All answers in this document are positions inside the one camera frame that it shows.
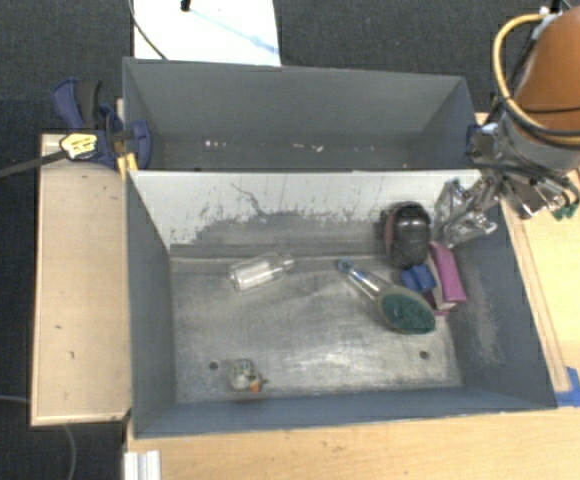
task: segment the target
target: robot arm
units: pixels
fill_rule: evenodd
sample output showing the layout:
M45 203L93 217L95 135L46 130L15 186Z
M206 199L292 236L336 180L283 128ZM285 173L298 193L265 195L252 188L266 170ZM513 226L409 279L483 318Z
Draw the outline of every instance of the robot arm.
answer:
M501 50L527 23L538 26L513 94ZM494 231L485 211L501 197L526 219L545 208L569 217L579 202L567 172L580 165L580 6L511 20L494 40L492 60L502 112L472 135L467 151L482 178L469 190L448 182L435 205L433 234L448 246Z

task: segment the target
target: gray bin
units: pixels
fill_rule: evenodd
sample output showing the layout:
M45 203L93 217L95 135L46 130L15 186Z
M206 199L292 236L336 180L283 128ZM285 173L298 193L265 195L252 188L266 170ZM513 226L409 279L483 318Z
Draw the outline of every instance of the gray bin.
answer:
M463 79L124 61L128 121L150 168L127 183L132 415L138 438L555 407L505 222L457 247L469 302L425 336L386 329L335 268L387 279L377 221L431 210L462 163ZM276 250L296 268L238 293L230 265ZM254 361L261 393L229 388Z

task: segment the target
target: yellow cable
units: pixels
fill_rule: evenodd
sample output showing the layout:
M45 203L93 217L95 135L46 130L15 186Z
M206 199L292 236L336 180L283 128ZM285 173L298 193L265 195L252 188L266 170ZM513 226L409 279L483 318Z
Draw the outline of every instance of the yellow cable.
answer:
M532 117L526 114L519 105L512 99L512 95L510 94L510 89L508 88L508 84L506 83L506 77L503 72L503 67L501 65L501 49L503 47L503 42L506 36L515 28L519 27L520 25L525 25L526 23L540 23L544 19L544 15L542 14L524 14L522 16L517 16L516 18L511 19L508 23L506 23L499 33L494 38L494 43L492 45L492 69L494 71L494 78L495 83L497 84L497 90L499 95L505 102L507 103L508 107L522 120L527 122L528 124L539 128L539 132L549 134L547 128L545 128L541 123L535 121ZM554 144L558 144L561 146L580 146L580 136L575 137L560 137L556 135L552 135L549 137L544 137L545 140L548 142L552 142Z

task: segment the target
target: wooden board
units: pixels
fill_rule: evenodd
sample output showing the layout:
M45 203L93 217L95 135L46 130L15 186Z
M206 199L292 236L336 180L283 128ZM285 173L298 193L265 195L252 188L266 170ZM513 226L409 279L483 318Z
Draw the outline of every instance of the wooden board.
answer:
M61 136L44 136L42 154ZM31 424L119 420L130 407L118 173L41 169Z

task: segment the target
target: gray carpet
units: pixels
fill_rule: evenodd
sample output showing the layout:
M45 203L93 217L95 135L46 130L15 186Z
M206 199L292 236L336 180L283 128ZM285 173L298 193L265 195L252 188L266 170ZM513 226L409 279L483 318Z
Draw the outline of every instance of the gray carpet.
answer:
M493 34L549 2L275 0L275 8L285 64L463 75L475 107L486 110ZM519 43L511 41L511 55ZM130 53L125 0L0 0L0 167L33 157L41 131L62 126L49 98L58 81L101 79L111 101L121 94L120 59ZM29 390L35 179L30 172L0 182L1 394ZM0 479L64 477L63 434L25 424L22 407L0 404ZM82 425L75 435L76 478L119 478L120 425Z

